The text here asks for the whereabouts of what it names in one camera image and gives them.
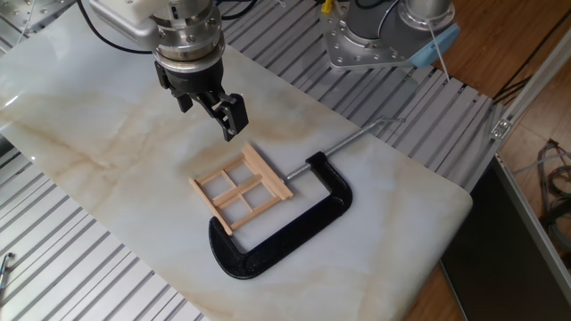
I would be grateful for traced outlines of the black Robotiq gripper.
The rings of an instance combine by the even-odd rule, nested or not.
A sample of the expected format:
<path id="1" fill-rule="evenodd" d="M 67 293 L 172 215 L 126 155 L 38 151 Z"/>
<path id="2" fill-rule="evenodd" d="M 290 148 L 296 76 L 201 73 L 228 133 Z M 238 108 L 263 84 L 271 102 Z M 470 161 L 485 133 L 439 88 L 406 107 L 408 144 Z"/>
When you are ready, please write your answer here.
<path id="1" fill-rule="evenodd" d="M 169 70 L 158 61 L 154 65 L 161 87 L 171 89 L 179 109 L 186 113 L 193 107 L 192 99 L 197 101 L 219 123 L 227 142 L 248 125 L 244 98 L 239 94 L 227 95 L 224 92 L 221 59 L 205 70 L 193 72 Z"/>

